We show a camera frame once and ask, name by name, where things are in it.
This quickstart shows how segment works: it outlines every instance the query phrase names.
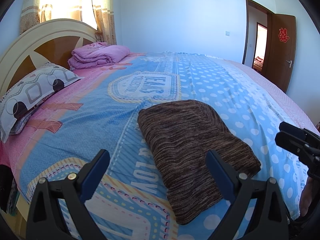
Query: pink folded quilt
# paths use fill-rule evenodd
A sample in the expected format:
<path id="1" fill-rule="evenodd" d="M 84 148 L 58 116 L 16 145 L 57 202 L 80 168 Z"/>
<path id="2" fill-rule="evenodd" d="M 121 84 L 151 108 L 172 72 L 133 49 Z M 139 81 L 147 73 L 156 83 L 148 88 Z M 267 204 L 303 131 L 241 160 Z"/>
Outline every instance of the pink folded quilt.
<path id="1" fill-rule="evenodd" d="M 129 53 L 130 50 L 126 46 L 109 46 L 106 42 L 95 42 L 74 49 L 68 63 L 71 70 L 113 65 L 128 56 Z"/>

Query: bed frame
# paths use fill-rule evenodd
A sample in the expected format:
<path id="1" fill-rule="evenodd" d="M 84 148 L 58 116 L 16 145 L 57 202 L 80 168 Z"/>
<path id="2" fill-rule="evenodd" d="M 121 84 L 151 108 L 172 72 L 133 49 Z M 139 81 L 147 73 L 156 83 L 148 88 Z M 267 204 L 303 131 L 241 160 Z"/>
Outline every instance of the bed frame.
<path id="1" fill-rule="evenodd" d="M 72 19 L 43 22 L 24 32 L 0 57 L 0 97 L 21 78 L 48 61 L 69 69 L 71 51 L 96 42 L 96 32 L 89 25 Z M 19 215 L 12 230 L 21 235 L 21 226 L 25 225 L 22 220 L 27 220 L 29 211 L 29 204 L 22 195 L 17 208 Z"/>

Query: door handle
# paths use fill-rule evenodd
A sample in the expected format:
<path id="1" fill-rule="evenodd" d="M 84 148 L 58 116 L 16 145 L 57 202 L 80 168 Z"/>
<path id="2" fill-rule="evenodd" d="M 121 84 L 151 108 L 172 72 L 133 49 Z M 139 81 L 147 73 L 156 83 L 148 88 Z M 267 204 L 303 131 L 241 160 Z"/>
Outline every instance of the door handle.
<path id="1" fill-rule="evenodd" d="M 291 65 L 292 65 L 292 60 L 286 60 L 286 62 L 288 62 L 290 65 L 289 65 L 289 68 L 291 68 Z"/>

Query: screw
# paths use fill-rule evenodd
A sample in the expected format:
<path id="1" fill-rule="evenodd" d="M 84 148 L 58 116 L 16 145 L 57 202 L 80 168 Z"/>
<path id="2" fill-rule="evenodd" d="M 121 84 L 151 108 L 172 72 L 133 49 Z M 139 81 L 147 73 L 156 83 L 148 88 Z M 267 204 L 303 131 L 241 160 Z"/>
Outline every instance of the screw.
<path id="1" fill-rule="evenodd" d="M 245 180 L 245 179 L 247 179 L 247 178 L 248 178 L 247 174 L 245 174 L 245 173 L 240 173 L 240 174 L 239 174 L 239 179 Z"/>
<path id="2" fill-rule="evenodd" d="M 272 184 L 276 184 L 277 180 L 275 178 L 270 178 L 269 182 L 272 183 Z"/>
<path id="3" fill-rule="evenodd" d="M 69 175 L 68 175 L 68 179 L 70 179 L 70 180 L 73 180 L 73 179 L 75 179 L 77 177 L 77 174 L 76 173 L 70 173 Z"/>
<path id="4" fill-rule="evenodd" d="M 42 177 L 42 178 L 39 179 L 38 182 L 39 182 L 40 184 L 44 184 L 45 181 L 46 181 L 46 178 L 45 178 L 45 177 Z"/>

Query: blue bedsheet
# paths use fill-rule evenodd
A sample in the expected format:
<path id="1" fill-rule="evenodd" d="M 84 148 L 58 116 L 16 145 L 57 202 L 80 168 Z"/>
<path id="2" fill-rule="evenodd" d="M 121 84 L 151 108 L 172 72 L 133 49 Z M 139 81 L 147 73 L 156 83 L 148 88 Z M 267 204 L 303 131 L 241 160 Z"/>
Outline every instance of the blue bedsheet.
<path id="1" fill-rule="evenodd" d="M 252 148 L 261 162 L 255 178 L 275 177 L 292 218 L 299 216 L 307 170 L 274 142 L 280 122 L 295 124 L 264 89 L 235 66 L 206 55 L 148 53 L 131 63 L 79 97 L 83 105 L 59 118 L 63 125 L 55 134 L 42 135 L 21 170 L 21 190 L 28 199 L 39 177 L 63 179 L 103 148 L 110 152 L 110 166 L 86 206 L 108 239 L 207 239 L 230 203 L 221 200 L 188 225 L 176 224 L 137 124 L 143 108 L 195 99 L 212 106 L 230 131 Z M 69 230 L 79 238 L 65 203 L 60 204 Z M 235 239 L 243 236 L 253 206 L 254 201 Z"/>

